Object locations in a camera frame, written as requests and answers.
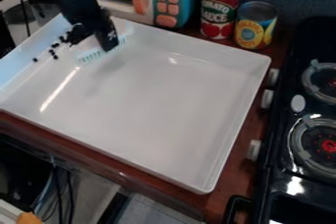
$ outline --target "white knob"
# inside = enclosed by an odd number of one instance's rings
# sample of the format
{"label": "white knob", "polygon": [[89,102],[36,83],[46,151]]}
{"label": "white knob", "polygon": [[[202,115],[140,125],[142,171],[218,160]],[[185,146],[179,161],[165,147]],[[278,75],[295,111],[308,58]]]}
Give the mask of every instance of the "white knob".
{"label": "white knob", "polygon": [[261,99],[261,108],[262,109],[269,109],[274,97],[274,91],[266,89],[263,92],[262,99]]}
{"label": "white knob", "polygon": [[247,159],[256,162],[260,153],[260,148],[261,148],[260,140],[251,140]]}
{"label": "white knob", "polygon": [[294,112],[300,113],[306,108],[306,100],[300,94],[293,96],[291,101],[291,108]]}
{"label": "white knob", "polygon": [[275,86],[276,83],[278,82],[279,75],[280,75],[279,69],[270,69],[268,72],[267,84],[269,86]]}

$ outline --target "black bean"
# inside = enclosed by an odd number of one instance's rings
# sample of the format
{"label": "black bean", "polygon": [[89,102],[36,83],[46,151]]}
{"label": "black bean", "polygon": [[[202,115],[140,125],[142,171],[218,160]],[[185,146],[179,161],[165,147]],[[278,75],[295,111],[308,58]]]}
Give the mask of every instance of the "black bean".
{"label": "black bean", "polygon": [[55,44],[52,44],[51,47],[52,47],[52,48],[56,48],[56,47],[58,47],[59,45],[60,45],[59,43],[55,43]]}

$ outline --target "tin can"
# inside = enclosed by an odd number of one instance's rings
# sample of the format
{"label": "tin can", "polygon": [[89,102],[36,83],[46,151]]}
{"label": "tin can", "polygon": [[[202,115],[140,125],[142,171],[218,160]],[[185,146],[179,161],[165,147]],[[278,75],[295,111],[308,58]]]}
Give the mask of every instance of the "tin can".
{"label": "tin can", "polygon": [[277,22],[275,8],[265,2],[251,1],[238,9],[235,41],[247,49],[261,49],[273,38]]}
{"label": "tin can", "polygon": [[239,0],[201,0],[200,32],[212,39],[232,35]]}

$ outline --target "black stovetop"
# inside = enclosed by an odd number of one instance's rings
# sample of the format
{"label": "black stovetop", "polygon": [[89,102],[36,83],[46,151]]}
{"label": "black stovetop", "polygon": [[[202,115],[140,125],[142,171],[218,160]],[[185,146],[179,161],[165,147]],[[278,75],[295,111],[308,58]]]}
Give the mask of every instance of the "black stovetop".
{"label": "black stovetop", "polygon": [[[298,27],[259,158],[253,223],[336,222],[335,31],[336,18]],[[298,96],[303,110],[291,105]]]}

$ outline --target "can label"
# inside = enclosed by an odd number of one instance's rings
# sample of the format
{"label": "can label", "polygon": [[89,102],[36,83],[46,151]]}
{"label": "can label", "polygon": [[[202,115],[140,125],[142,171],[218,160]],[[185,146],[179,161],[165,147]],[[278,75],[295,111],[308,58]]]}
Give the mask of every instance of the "can label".
{"label": "can label", "polygon": [[260,49],[268,46],[273,37],[277,19],[255,22],[237,19],[235,41],[247,49]]}
{"label": "can label", "polygon": [[238,0],[201,0],[201,33],[213,39],[229,37]]}

